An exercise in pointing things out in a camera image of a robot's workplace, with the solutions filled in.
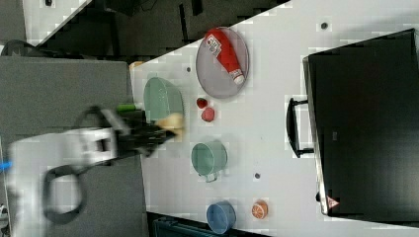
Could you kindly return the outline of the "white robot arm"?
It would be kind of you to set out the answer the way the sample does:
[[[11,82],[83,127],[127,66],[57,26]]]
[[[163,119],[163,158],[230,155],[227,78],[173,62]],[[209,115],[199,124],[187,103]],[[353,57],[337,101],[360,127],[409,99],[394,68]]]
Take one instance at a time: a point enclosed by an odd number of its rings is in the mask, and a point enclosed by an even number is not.
[[[50,226],[74,222],[91,200],[86,175],[92,169],[132,153],[148,157],[182,130],[179,114],[149,122],[143,111],[127,118],[94,106],[69,130],[11,143],[7,187],[16,197],[11,237],[46,237]]]

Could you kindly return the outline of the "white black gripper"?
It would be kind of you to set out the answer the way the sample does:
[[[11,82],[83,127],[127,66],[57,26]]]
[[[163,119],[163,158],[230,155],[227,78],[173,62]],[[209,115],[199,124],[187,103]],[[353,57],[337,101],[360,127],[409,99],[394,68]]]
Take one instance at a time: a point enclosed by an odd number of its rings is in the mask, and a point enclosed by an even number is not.
[[[160,145],[176,136],[172,131],[148,122],[142,110],[115,113],[101,109],[98,118],[100,127],[111,129],[119,157],[132,153],[149,157]]]

